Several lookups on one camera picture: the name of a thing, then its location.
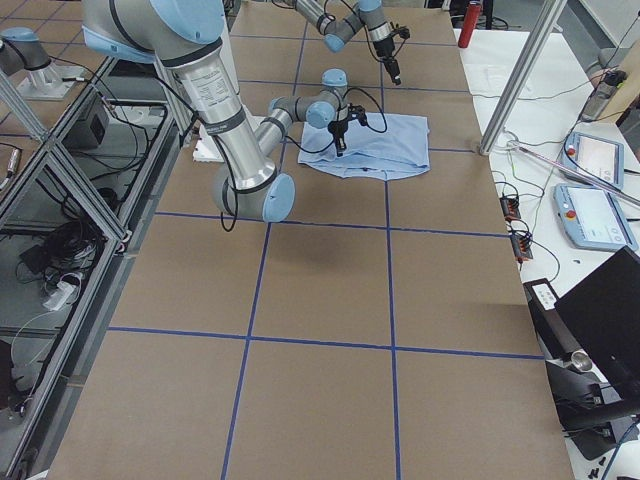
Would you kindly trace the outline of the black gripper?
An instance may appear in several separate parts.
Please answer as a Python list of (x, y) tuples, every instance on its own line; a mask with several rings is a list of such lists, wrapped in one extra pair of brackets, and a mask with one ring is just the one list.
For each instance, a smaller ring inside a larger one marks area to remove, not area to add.
[(335, 147), (336, 155), (342, 156), (347, 149), (345, 135), (349, 128), (349, 119), (344, 118), (340, 120), (334, 120), (329, 123), (327, 129), (332, 135), (333, 145)]
[(398, 61), (395, 58), (395, 43), (392, 37), (373, 42), (378, 59), (383, 63), (386, 72), (394, 85), (401, 84), (401, 72)]

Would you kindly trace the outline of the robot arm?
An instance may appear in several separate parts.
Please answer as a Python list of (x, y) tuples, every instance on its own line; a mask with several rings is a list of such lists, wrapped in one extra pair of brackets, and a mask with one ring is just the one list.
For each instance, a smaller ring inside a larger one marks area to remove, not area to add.
[(272, 1), (272, 4), (298, 12), (315, 27), (325, 45), (334, 53), (341, 51), (363, 31), (374, 60), (384, 66), (394, 85), (402, 83), (397, 55), (410, 38), (410, 30), (389, 21), (381, 1), (357, 1), (353, 5), (342, 1), (348, 10), (342, 19), (328, 11), (328, 1)]
[(329, 69), (311, 97), (280, 98), (253, 127), (221, 53), (226, 29), (219, 1), (86, 1), (86, 45), (104, 55), (139, 63), (160, 62), (183, 85), (225, 164), (212, 196), (221, 212), (267, 223), (292, 210), (295, 184), (269, 153), (295, 122), (327, 128), (346, 114), (348, 80)]

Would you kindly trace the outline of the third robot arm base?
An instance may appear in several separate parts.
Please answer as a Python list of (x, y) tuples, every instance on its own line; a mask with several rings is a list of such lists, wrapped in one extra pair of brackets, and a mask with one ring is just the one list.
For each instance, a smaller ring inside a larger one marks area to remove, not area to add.
[(27, 27), (1, 31), (1, 70), (7, 76), (25, 71), (18, 92), (25, 99), (43, 101), (62, 100), (85, 72), (82, 66), (57, 64)]

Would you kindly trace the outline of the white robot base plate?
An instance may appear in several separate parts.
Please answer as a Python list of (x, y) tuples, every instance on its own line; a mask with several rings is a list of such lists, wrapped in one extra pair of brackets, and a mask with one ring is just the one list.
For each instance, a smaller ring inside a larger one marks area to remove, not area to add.
[(224, 160), (203, 124), (198, 128), (198, 140), (193, 152), (193, 160), (200, 163), (223, 163)]

